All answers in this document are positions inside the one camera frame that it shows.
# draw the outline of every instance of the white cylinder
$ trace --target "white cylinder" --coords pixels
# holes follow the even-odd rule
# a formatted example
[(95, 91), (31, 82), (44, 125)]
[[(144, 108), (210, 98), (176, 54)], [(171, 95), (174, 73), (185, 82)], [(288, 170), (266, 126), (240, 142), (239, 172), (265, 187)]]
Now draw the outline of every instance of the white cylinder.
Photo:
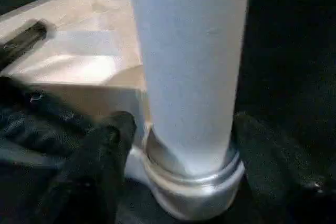
[(153, 127), (191, 176), (223, 167), (247, 0), (133, 0)]

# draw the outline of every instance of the white pole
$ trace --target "white pole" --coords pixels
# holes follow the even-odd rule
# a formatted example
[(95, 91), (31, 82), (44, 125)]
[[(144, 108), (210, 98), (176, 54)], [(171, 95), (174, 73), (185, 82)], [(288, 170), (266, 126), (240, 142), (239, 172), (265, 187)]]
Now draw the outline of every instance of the white pole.
[(223, 167), (247, 0), (133, 0), (157, 139), (185, 172)]

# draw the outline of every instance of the black handle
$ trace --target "black handle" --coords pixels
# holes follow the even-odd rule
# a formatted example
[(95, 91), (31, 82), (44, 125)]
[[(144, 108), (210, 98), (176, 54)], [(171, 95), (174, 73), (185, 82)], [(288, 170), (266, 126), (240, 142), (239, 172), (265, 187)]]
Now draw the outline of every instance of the black handle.
[(36, 42), (47, 37), (47, 26), (36, 22), (28, 29), (0, 45), (0, 71), (32, 49)]

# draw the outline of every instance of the white surface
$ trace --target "white surface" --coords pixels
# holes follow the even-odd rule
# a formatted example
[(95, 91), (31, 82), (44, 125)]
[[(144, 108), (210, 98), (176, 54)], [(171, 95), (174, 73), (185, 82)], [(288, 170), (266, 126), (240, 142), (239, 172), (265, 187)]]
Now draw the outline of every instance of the white surface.
[(219, 170), (247, 0), (133, 0), (154, 131), (190, 175)]
[(34, 84), (108, 85), (120, 71), (141, 64), (130, 0), (40, 0), (1, 17), (0, 38), (30, 19), (57, 30), (2, 74)]

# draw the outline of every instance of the black fabric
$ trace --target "black fabric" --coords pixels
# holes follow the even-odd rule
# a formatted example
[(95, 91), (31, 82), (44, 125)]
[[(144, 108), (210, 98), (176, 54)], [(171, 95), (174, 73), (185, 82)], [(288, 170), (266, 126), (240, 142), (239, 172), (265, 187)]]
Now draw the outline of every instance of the black fabric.
[(235, 116), (234, 132), (248, 183), (267, 223), (336, 222), (336, 182), (295, 139), (246, 113)]
[(336, 10), (251, 6), (236, 110), (280, 126), (327, 169), (336, 145)]
[(49, 94), (10, 78), (0, 77), (0, 84), (2, 151), (15, 148), (27, 157), (34, 150), (50, 157), (48, 162), (67, 157), (56, 171), (59, 165), (45, 169), (43, 160), (36, 165), (37, 160), (0, 156), (0, 223), (113, 223), (135, 133), (133, 116), (116, 112), (93, 124)]

